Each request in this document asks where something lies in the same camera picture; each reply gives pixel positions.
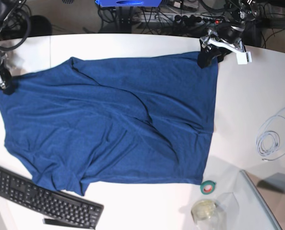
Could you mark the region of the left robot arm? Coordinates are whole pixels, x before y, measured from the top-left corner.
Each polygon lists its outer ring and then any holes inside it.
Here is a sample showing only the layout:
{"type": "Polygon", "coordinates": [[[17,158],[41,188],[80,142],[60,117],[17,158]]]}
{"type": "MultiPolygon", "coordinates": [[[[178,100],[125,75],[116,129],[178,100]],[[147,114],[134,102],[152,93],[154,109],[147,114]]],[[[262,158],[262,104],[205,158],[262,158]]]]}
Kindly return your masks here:
{"type": "Polygon", "coordinates": [[[205,36],[200,37],[201,50],[198,65],[206,68],[213,59],[218,62],[230,53],[235,53],[237,63],[246,65],[252,61],[251,53],[246,50],[241,36],[248,24],[259,18],[258,4],[255,0],[226,0],[223,8],[214,9],[204,1],[200,5],[212,14],[223,13],[224,19],[214,28],[209,28],[205,36]]]}

